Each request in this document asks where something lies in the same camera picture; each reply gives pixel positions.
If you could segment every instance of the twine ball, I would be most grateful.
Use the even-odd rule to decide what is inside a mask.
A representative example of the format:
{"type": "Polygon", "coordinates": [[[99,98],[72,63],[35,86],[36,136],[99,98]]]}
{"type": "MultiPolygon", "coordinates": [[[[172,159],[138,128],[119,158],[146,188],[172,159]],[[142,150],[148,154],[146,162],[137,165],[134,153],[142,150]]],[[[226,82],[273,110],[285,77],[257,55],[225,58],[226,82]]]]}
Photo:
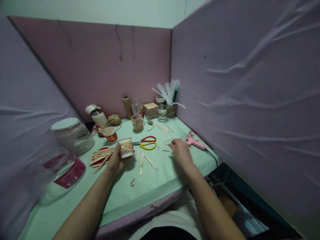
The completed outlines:
{"type": "Polygon", "coordinates": [[[108,123],[110,123],[111,125],[120,125],[122,123],[121,115],[111,115],[110,117],[108,117],[108,123]]]}

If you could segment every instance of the paper cup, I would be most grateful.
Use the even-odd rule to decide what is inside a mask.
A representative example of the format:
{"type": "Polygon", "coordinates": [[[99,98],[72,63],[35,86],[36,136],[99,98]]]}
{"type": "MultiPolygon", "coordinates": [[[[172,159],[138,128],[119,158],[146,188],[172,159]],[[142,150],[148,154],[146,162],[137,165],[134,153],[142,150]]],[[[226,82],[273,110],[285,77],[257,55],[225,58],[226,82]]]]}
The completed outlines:
{"type": "Polygon", "coordinates": [[[118,141],[121,146],[120,155],[121,158],[129,157],[133,155],[133,148],[132,148],[132,139],[131,138],[124,138],[118,141]]]}
{"type": "Polygon", "coordinates": [[[106,130],[109,132],[109,134],[104,134],[104,136],[109,142],[115,142],[118,139],[116,129],[114,127],[107,127],[106,130]]]}

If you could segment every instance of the red scissors handle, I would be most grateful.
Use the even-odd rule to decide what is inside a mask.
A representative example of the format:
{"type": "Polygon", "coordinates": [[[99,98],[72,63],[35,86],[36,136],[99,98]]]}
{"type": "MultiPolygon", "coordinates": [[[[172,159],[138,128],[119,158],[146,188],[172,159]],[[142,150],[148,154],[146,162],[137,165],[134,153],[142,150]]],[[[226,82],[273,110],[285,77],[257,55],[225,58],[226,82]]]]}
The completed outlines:
{"type": "Polygon", "coordinates": [[[147,136],[147,137],[145,137],[145,138],[142,138],[141,139],[141,142],[155,142],[157,139],[154,137],[154,136],[147,136]],[[146,138],[148,138],[148,137],[151,137],[151,138],[154,138],[154,140],[146,140],[146,138]]]}

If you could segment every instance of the small glass of water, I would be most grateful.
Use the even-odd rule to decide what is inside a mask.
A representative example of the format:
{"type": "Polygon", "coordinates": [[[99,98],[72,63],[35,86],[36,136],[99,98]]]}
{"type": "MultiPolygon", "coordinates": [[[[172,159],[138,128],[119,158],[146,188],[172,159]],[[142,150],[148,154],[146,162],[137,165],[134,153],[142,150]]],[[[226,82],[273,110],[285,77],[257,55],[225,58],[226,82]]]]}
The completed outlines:
{"type": "Polygon", "coordinates": [[[164,122],[167,120],[167,110],[168,107],[166,105],[159,105],[158,109],[158,116],[159,116],[159,121],[164,122]]]}

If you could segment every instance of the table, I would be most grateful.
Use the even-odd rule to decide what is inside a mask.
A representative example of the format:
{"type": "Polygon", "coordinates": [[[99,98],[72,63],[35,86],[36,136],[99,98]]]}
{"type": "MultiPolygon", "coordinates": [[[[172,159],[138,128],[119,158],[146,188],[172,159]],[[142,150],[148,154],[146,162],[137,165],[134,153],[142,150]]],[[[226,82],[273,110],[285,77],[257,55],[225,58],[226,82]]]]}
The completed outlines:
{"type": "MultiPolygon", "coordinates": [[[[158,119],[153,120],[154,124],[161,124],[166,127],[165,123],[174,131],[170,133],[162,132],[156,126],[148,131],[152,126],[146,124],[144,129],[136,133],[133,130],[130,119],[124,120],[121,128],[117,130],[118,139],[132,137],[132,141],[140,141],[143,137],[152,135],[157,138],[157,147],[153,150],[144,150],[140,148],[140,155],[144,152],[159,169],[155,169],[144,159],[143,173],[140,175],[140,168],[137,162],[137,151],[134,157],[128,162],[123,171],[115,178],[114,185],[110,190],[106,207],[104,209],[100,226],[122,218],[130,213],[148,206],[159,199],[175,193],[177,190],[187,185],[187,179],[172,158],[171,150],[163,143],[170,138],[186,139],[190,128],[188,128],[177,117],[168,119],[165,123],[158,119]],[[134,186],[130,183],[135,178],[134,186]]],[[[88,163],[92,152],[102,147],[115,147],[115,143],[107,142],[105,138],[94,136],[95,146],[87,153],[80,156],[84,163],[88,163]]],[[[199,168],[203,176],[209,174],[217,166],[215,160],[205,151],[196,147],[190,148],[194,163],[199,168]]],[[[218,159],[218,156],[209,149],[209,151],[218,159]]],[[[33,209],[28,222],[20,236],[20,239],[51,239],[58,231],[62,223],[69,214],[74,210],[81,201],[90,187],[93,185],[99,174],[104,170],[105,166],[93,175],[95,168],[87,167],[86,173],[82,180],[67,194],[50,204],[40,201],[33,209]]]]}

